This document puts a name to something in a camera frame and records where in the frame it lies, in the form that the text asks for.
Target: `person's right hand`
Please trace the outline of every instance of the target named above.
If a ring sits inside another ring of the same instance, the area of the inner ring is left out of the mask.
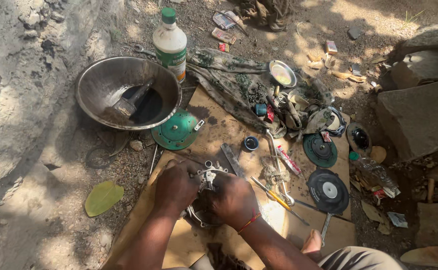
[[[218,173],[214,179],[218,188],[209,197],[212,211],[224,223],[239,231],[253,217],[253,209],[259,213],[258,201],[252,185],[234,174]]]

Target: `plastic bottle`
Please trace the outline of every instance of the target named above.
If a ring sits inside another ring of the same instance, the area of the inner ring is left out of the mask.
[[[396,189],[398,187],[396,181],[389,177],[386,169],[370,157],[362,157],[356,152],[351,152],[349,153],[349,160],[364,176],[375,180],[376,184],[381,187],[387,187],[390,189]]]
[[[186,45],[187,37],[176,25],[176,11],[163,8],[162,25],[152,35],[156,49],[157,62],[171,70],[179,83],[186,78]]]

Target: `screwdriver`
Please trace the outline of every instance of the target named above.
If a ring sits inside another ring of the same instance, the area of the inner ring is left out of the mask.
[[[304,223],[304,225],[309,226],[309,223],[307,223],[306,220],[304,220],[303,218],[301,218],[296,212],[294,212],[289,205],[287,205],[286,202],[284,202],[281,198],[279,198],[279,196],[277,196],[272,190],[267,189],[267,187],[265,187],[263,184],[261,184],[261,182],[259,182],[256,178],[254,178],[253,176],[251,176],[251,179],[258,184],[264,191],[266,191],[267,193],[269,193],[274,199],[277,200],[277,202],[282,205],[282,207],[284,207],[286,210],[288,210],[288,212],[290,212],[291,214],[293,214],[296,218],[298,218],[300,221],[302,221],[302,223]]]

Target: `oil stain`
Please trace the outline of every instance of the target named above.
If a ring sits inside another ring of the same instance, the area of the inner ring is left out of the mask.
[[[205,119],[209,117],[209,109],[204,106],[192,106],[187,105],[187,111],[193,114],[194,116],[198,117],[199,119]]]
[[[208,118],[207,122],[211,125],[216,125],[217,124],[217,119],[214,116],[211,116]]]

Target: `green bottle cap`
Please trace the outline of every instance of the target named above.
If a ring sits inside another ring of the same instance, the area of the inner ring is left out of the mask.
[[[176,22],[176,11],[171,8],[163,8],[161,11],[162,22],[171,25]]]
[[[349,159],[352,161],[356,161],[359,158],[359,154],[356,152],[349,153]]]

